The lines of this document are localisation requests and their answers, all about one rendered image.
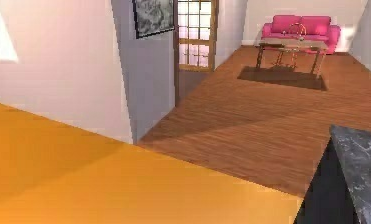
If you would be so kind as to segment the brown wooden table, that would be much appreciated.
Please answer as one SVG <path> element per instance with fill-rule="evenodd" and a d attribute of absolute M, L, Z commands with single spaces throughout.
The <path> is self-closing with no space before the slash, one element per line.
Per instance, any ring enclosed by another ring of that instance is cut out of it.
<path fill-rule="evenodd" d="M 284 52 L 290 52 L 292 54 L 292 62 L 296 64 L 296 53 L 306 52 L 307 50 L 315 53 L 311 74 L 315 74 L 316 77 L 321 76 L 321 67 L 325 59 L 326 51 L 328 46 L 324 41 L 316 40 L 305 40 L 302 37 L 297 39 L 278 39 L 278 38 L 264 38 L 258 42 L 258 54 L 256 59 L 255 69 L 261 68 L 263 54 L 266 49 L 276 49 L 279 51 L 277 63 L 280 63 Z"/>

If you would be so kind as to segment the wooden glazed door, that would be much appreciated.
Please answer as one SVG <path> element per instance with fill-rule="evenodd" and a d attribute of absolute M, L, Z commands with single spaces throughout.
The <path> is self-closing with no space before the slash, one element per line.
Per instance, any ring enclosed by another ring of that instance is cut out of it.
<path fill-rule="evenodd" d="M 175 105 L 181 100 L 180 72 L 215 70 L 219 0 L 177 0 Z"/>

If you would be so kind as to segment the pink sofa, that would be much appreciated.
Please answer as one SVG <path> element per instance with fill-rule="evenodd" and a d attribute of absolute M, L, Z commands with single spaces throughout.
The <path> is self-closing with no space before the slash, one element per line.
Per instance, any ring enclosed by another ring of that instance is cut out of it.
<path fill-rule="evenodd" d="M 292 23 L 300 22 L 307 29 L 305 40 L 324 41 L 328 46 L 326 53 L 335 52 L 341 35 L 341 28 L 331 24 L 330 16 L 275 15 L 271 23 L 265 23 L 261 38 L 282 38 L 282 32 Z"/>

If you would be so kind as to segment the wooden chair with round back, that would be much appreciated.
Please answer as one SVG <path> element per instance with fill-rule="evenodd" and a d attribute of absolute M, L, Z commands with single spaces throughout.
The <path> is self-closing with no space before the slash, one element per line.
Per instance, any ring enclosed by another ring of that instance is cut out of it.
<path fill-rule="evenodd" d="M 292 23 L 289 25 L 289 28 L 287 30 L 284 30 L 282 32 L 282 38 L 283 39 L 295 39 L 298 41 L 303 41 L 305 39 L 305 36 L 307 35 L 307 29 L 306 27 L 300 23 Z M 280 66 L 282 64 L 282 59 L 285 52 L 289 52 L 292 54 L 291 56 L 291 63 L 288 64 L 289 68 L 295 69 L 296 68 L 296 60 L 297 60 L 297 53 L 299 52 L 299 49 L 297 47 L 282 47 L 277 60 L 276 65 Z"/>

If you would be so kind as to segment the dark marble top counter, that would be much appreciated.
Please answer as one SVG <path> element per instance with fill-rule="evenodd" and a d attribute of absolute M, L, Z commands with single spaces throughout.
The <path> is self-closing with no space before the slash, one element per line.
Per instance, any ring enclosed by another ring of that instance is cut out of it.
<path fill-rule="evenodd" d="M 293 224 L 371 224 L 371 132 L 330 127 Z"/>

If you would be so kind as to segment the black framed grey picture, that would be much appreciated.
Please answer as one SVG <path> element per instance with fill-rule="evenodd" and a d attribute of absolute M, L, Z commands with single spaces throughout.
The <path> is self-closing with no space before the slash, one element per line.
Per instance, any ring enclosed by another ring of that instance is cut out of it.
<path fill-rule="evenodd" d="M 173 0 L 132 0 L 136 38 L 175 29 Z"/>

